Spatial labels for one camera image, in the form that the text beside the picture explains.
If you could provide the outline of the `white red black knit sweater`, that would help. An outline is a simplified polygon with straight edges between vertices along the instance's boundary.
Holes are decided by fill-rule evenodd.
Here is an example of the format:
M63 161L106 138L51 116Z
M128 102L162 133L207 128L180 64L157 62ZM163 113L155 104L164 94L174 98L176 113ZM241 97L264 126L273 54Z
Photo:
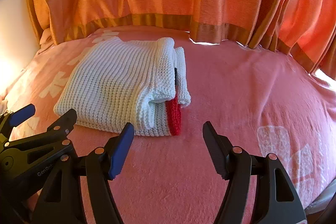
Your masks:
M102 131L118 132L131 123L138 136L177 136L181 110L190 102L185 52L172 38L112 37L76 65L54 112L74 109L79 125Z

